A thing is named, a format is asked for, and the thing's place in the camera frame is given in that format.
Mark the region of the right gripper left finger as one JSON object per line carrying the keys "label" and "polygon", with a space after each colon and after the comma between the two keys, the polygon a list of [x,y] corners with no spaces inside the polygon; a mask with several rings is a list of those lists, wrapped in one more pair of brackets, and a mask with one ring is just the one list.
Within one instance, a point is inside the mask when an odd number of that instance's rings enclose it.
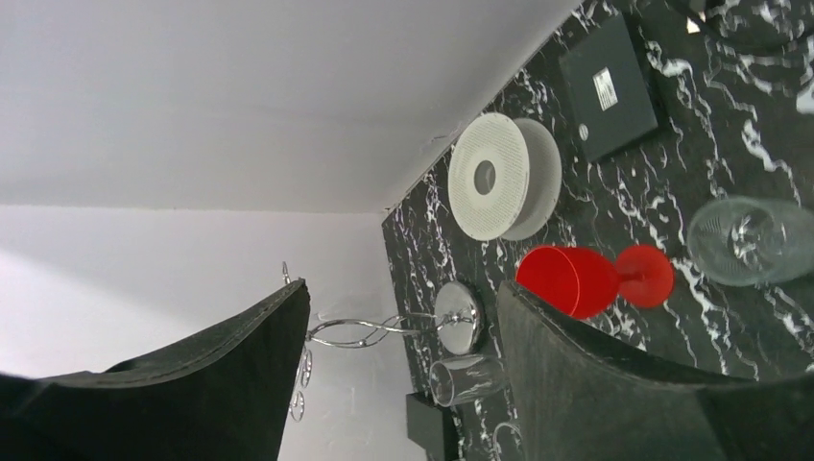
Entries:
{"label": "right gripper left finger", "polygon": [[310,315],[303,279],[101,373],[1,377],[5,460],[275,460]]}

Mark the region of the clear champagne flute glass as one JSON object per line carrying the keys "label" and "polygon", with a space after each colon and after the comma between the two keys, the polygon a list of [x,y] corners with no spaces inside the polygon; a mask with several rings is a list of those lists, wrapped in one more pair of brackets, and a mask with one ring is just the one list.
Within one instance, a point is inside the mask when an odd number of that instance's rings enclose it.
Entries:
{"label": "clear champagne flute glass", "polygon": [[502,391],[509,386],[509,379],[501,358],[470,354],[433,363],[429,386],[436,404],[451,407]]}

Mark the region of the clear wine glass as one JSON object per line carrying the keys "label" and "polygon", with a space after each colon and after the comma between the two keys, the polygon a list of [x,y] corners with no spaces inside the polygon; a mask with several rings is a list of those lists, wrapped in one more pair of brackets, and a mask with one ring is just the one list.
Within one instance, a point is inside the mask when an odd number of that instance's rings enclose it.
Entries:
{"label": "clear wine glass", "polygon": [[497,461],[524,461],[522,436],[517,420],[499,423],[491,436],[493,459]]}
{"label": "clear wine glass", "polygon": [[813,271],[813,212],[779,199],[729,196],[693,215],[690,258],[726,286],[781,283]]}

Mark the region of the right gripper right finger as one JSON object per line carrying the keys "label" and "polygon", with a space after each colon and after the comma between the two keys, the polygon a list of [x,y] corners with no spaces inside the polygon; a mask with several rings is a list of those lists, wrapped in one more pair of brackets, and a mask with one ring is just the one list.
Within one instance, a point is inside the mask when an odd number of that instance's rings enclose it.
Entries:
{"label": "right gripper right finger", "polygon": [[574,320],[512,281],[497,293],[529,460],[809,460],[813,376],[725,376]]}

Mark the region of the red wine glass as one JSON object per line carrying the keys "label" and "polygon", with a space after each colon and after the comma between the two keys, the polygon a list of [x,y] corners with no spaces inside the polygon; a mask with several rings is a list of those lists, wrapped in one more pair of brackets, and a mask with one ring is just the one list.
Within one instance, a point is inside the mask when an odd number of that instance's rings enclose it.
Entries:
{"label": "red wine glass", "polygon": [[667,256],[650,245],[633,245],[616,260],[587,247],[543,245],[521,259],[515,281],[561,313],[585,320],[619,297],[636,308],[663,304],[675,273]]}

